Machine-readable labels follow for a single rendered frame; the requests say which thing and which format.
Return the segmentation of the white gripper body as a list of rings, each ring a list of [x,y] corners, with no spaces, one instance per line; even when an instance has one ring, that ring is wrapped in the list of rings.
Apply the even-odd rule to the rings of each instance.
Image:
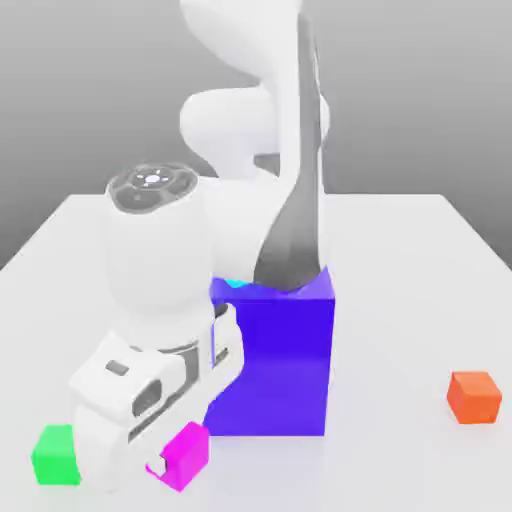
[[[208,406],[203,391],[190,389],[132,425],[109,419],[90,406],[78,406],[73,440],[84,484],[111,492],[131,483],[189,422],[201,423]]]

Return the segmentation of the small magenta cube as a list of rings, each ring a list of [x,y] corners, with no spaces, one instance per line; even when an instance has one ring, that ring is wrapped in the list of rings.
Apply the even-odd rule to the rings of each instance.
[[[166,473],[157,477],[148,469],[148,464],[146,472],[181,492],[209,462],[209,431],[203,425],[189,422],[159,454],[166,460]]]

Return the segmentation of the small green cube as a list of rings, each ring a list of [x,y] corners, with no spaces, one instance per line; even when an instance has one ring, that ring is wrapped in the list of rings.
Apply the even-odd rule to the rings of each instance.
[[[78,486],[81,475],[70,424],[48,424],[33,448],[31,462],[39,485]]]

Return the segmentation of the small orange cube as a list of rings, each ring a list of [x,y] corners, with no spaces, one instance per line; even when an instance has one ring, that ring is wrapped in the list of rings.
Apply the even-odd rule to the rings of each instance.
[[[451,374],[447,402],[459,424],[494,424],[502,393],[484,371],[455,371]]]

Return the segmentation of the large blue box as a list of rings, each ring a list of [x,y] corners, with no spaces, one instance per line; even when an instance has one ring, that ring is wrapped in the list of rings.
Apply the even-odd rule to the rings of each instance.
[[[213,280],[214,304],[236,308],[244,346],[239,377],[211,403],[215,437],[321,437],[325,433],[335,291],[329,271],[282,292]]]

